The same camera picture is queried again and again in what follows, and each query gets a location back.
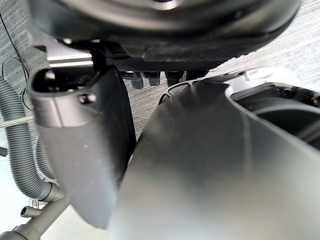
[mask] drain hose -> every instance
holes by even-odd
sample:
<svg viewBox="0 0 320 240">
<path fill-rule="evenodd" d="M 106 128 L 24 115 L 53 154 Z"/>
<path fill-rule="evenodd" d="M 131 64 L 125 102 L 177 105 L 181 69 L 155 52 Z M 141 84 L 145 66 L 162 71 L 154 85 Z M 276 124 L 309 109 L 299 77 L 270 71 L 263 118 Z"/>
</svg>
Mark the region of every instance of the drain hose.
<svg viewBox="0 0 320 240">
<path fill-rule="evenodd" d="M 0 77 L 0 112 L 4 121 L 26 116 L 25 108 L 13 87 Z M 21 123 L 5 129 L 10 154 L 10 167 L 19 190 L 32 199 L 46 199 L 52 183 L 43 181 L 36 170 L 29 125 Z"/>
</svg>

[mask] black plastic housing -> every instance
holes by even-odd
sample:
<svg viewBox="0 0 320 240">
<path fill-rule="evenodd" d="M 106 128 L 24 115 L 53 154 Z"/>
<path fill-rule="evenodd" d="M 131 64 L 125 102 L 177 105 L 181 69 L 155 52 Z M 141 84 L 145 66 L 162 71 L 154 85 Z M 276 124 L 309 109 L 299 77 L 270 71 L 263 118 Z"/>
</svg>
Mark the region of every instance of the black plastic housing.
<svg viewBox="0 0 320 240">
<path fill-rule="evenodd" d="M 66 83 L 56 79 L 53 88 L 47 71 L 28 85 L 43 146 L 72 206 L 105 229 L 136 144 L 127 89 L 115 67 L 63 92 L 58 86 Z"/>
</svg>

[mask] gray corrugated hose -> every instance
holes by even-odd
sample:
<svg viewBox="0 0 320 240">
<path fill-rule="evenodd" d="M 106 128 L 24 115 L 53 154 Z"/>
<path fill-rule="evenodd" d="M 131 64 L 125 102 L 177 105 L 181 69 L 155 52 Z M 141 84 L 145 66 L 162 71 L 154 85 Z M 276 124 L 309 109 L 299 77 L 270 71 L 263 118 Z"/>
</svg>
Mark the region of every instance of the gray corrugated hose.
<svg viewBox="0 0 320 240">
<path fill-rule="evenodd" d="M 38 170 L 47 179 L 55 180 L 55 174 L 54 174 L 52 167 L 49 163 L 49 160 L 47 158 L 47 154 L 42 146 L 39 135 L 36 137 L 36 140 L 35 140 L 34 151 L 35 151 L 35 164 L 36 164 Z"/>
<path fill-rule="evenodd" d="M 26 116 L 18 94 L 2 77 L 0 77 L 0 112 L 4 121 Z M 52 192 L 57 191 L 57 187 L 43 181 L 37 173 L 28 124 L 10 126 L 5 131 L 9 143 L 11 171 L 17 187 L 29 198 L 52 199 Z M 54 195 L 55 198 L 60 198 L 57 192 Z"/>
</svg>

